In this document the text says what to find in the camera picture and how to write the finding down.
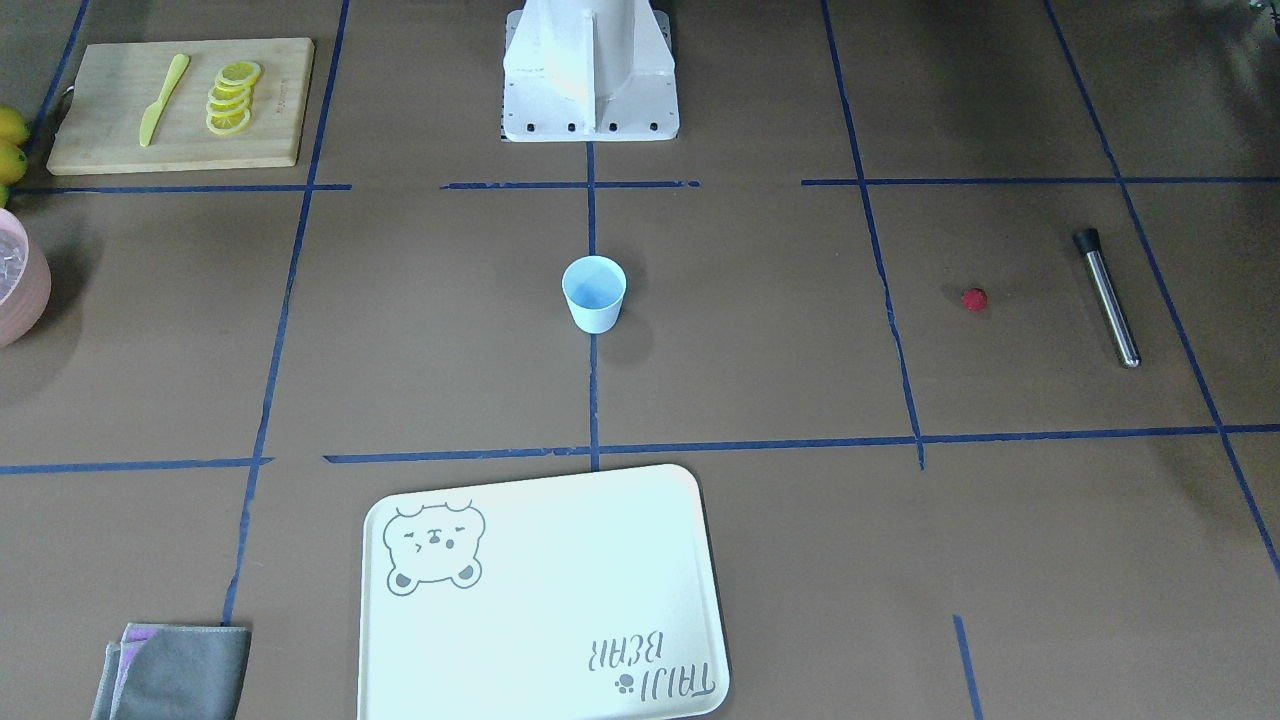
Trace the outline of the red strawberry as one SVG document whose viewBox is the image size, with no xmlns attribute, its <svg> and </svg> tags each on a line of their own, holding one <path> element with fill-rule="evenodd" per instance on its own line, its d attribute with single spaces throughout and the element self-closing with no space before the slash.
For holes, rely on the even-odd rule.
<svg viewBox="0 0 1280 720">
<path fill-rule="evenodd" d="M 963 306 L 970 313 L 982 313 L 988 307 L 989 297 L 983 288 L 972 287 L 963 292 Z"/>
</svg>

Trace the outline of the steel muddler black tip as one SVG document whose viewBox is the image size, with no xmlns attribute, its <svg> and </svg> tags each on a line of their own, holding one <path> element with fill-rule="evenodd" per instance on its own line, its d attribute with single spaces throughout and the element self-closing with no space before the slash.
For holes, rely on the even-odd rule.
<svg viewBox="0 0 1280 720">
<path fill-rule="evenodd" d="M 1084 228 L 1076 231 L 1071 236 L 1071 241 L 1087 265 L 1117 360 L 1126 369 L 1137 369 L 1140 365 L 1140 354 L 1114 287 L 1102 251 L 1100 232 L 1096 228 Z"/>
</svg>

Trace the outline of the light blue paper cup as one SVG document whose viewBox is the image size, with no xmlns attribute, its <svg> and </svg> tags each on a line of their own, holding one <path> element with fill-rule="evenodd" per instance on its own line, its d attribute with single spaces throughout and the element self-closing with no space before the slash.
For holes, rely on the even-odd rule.
<svg viewBox="0 0 1280 720">
<path fill-rule="evenodd" d="M 603 334 L 618 320 L 628 282 L 617 261 L 590 255 L 564 269 L 561 288 L 575 325 L 589 334 Z"/>
</svg>

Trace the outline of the pink bowl of ice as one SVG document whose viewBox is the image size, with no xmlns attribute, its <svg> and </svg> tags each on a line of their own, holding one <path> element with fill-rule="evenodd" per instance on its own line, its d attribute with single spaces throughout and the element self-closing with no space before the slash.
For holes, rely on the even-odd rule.
<svg viewBox="0 0 1280 720">
<path fill-rule="evenodd" d="M 1 346 L 18 341 L 42 316 L 51 293 L 49 261 L 27 229 L 1 210 L 3 297 Z"/>
</svg>

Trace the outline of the cream bear tray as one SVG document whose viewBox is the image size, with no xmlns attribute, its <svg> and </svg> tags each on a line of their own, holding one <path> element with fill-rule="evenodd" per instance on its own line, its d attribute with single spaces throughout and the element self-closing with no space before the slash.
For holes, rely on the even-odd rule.
<svg viewBox="0 0 1280 720">
<path fill-rule="evenodd" d="M 731 692 L 701 487 L 675 464 L 388 496 L 360 719 L 682 719 Z"/>
</svg>

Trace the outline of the lemon slices row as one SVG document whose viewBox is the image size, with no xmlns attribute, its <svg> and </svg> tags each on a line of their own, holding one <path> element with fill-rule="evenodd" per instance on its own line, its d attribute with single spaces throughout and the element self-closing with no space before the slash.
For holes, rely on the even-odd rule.
<svg viewBox="0 0 1280 720">
<path fill-rule="evenodd" d="M 253 119 L 255 87 L 262 67 L 253 60 L 238 60 L 223 65 L 206 97 L 206 129 L 216 136 L 237 135 L 247 129 Z"/>
</svg>

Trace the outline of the yellow plastic knife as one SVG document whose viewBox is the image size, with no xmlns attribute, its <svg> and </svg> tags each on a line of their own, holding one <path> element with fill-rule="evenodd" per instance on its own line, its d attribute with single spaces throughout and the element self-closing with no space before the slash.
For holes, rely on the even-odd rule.
<svg viewBox="0 0 1280 720">
<path fill-rule="evenodd" d="M 172 95 L 177 90 L 180 79 L 186 74 L 189 67 L 191 58 L 184 53 L 175 54 L 169 63 L 166 74 L 163 79 L 163 85 L 157 91 L 157 96 L 152 100 L 142 113 L 138 126 L 138 145 L 146 149 L 151 145 L 154 140 L 155 131 L 161 120 L 168 104 L 170 102 Z"/>
</svg>

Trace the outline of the wooden cutting board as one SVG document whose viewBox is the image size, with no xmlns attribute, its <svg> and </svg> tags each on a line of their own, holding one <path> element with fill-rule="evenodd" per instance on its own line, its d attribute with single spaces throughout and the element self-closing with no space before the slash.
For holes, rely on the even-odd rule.
<svg viewBox="0 0 1280 720">
<path fill-rule="evenodd" d="M 54 176 L 293 167 L 314 65 L 311 38 L 236 38 L 92 44 L 76 73 L 72 105 L 54 135 Z M 151 145 L 138 145 L 143 109 L 157 96 L 170 59 L 189 55 Z M 253 119 L 237 135 L 206 129 L 206 97 L 218 70 L 253 60 L 262 74 Z"/>
</svg>

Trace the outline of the grey purple folded cloth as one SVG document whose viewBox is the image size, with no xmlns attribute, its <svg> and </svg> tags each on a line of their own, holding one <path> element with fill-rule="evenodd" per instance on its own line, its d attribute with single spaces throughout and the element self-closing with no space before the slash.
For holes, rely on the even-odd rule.
<svg viewBox="0 0 1280 720">
<path fill-rule="evenodd" d="M 92 719 L 234 719 L 246 626 L 128 623 L 106 646 Z"/>
</svg>

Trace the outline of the yellow lemon middle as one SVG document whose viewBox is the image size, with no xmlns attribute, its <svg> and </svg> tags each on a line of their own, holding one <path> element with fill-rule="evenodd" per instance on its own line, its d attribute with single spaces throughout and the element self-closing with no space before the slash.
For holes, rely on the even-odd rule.
<svg viewBox="0 0 1280 720">
<path fill-rule="evenodd" d="M 12 187 L 28 170 L 28 158 L 22 147 L 6 140 L 0 141 L 0 186 Z"/>
</svg>

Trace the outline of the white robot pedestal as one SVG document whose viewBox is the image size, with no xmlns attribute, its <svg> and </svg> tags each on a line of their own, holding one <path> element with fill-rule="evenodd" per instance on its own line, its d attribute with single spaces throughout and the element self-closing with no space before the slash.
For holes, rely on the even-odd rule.
<svg viewBox="0 0 1280 720">
<path fill-rule="evenodd" d="M 506 17 L 502 65 L 508 142 L 678 136 L 669 17 L 649 1 L 526 1 Z"/>
</svg>

